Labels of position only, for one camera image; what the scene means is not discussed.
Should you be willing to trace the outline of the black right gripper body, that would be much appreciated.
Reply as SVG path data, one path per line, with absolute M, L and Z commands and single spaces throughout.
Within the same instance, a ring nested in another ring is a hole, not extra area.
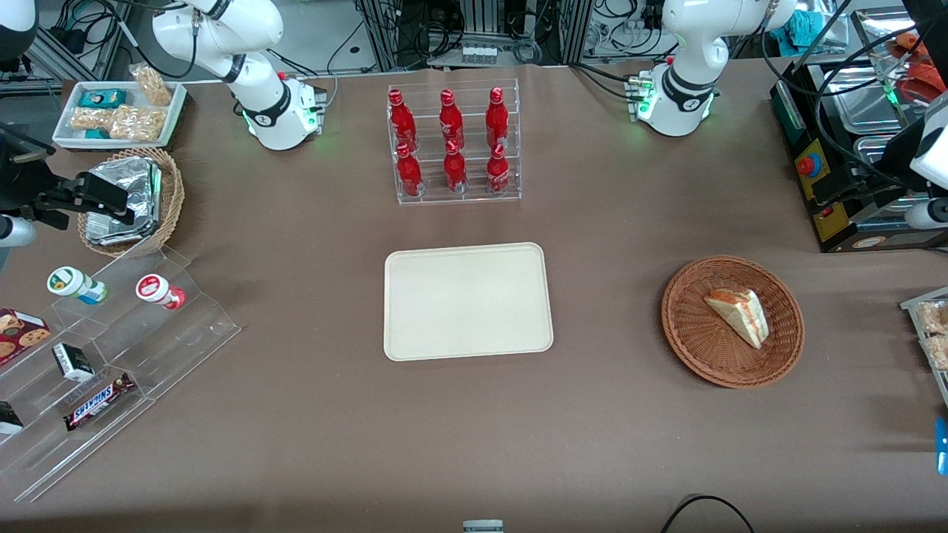
M 48 156 L 56 148 L 17 131 L 9 124 L 1 125 L 1 209 L 3 215 L 21 217 L 67 229 L 69 215 L 77 212 L 80 202 L 71 181 L 51 172 Z

